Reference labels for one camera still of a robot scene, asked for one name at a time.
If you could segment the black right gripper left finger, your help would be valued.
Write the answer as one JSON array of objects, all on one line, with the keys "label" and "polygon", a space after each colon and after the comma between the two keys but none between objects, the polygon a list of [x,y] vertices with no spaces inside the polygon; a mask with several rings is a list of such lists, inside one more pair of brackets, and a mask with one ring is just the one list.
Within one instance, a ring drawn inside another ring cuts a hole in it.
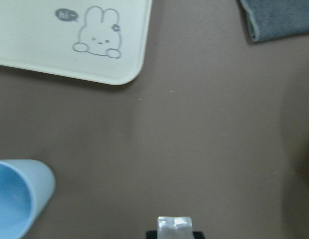
[{"label": "black right gripper left finger", "polygon": [[157,231],[147,231],[145,239],[157,239]]}]

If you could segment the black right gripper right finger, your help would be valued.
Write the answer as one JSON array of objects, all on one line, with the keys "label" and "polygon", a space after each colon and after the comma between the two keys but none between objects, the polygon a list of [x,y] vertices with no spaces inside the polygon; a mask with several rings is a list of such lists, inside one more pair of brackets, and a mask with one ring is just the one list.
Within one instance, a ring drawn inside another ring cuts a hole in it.
[{"label": "black right gripper right finger", "polygon": [[205,239],[203,232],[193,232],[194,239]]}]

